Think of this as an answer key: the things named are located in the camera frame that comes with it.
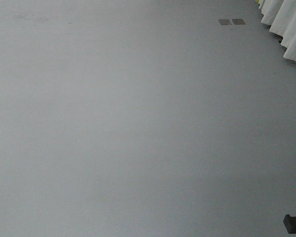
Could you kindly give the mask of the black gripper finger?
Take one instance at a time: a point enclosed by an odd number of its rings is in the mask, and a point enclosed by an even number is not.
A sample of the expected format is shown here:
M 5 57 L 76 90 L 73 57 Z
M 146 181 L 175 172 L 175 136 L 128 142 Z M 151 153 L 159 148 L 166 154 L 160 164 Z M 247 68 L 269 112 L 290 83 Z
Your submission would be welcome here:
M 296 234 L 296 216 L 285 215 L 283 223 L 289 234 Z

